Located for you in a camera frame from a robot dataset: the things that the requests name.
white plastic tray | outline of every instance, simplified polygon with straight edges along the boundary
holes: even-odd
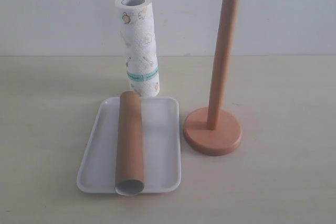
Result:
[[[166,193],[181,182],[179,104],[173,98],[141,98],[145,186]],[[102,102],[77,176],[85,193],[115,194],[119,97]]]

wooden base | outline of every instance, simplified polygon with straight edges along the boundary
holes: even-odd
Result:
[[[242,128],[230,113],[221,110],[215,130],[206,125],[208,108],[193,111],[185,120],[183,134],[196,151],[209,156],[221,156],[233,152],[240,144]]]

paper towel roll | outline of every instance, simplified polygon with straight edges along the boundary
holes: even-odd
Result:
[[[116,0],[115,5],[130,89],[142,97],[154,97],[160,82],[152,2]]]

paper towel holder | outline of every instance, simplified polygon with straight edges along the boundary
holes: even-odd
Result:
[[[209,107],[193,111],[183,125],[189,145],[200,153],[221,156],[240,144],[242,128],[230,113],[221,110],[234,38],[239,0],[223,0],[211,80]]]

table surface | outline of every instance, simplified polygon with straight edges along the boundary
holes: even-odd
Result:
[[[159,59],[160,96],[181,124],[207,106],[213,57]],[[123,58],[0,58],[0,223],[335,223],[336,56],[232,57],[224,109],[233,153],[181,136],[182,182],[167,194],[87,195],[76,176],[98,107],[128,90]]]

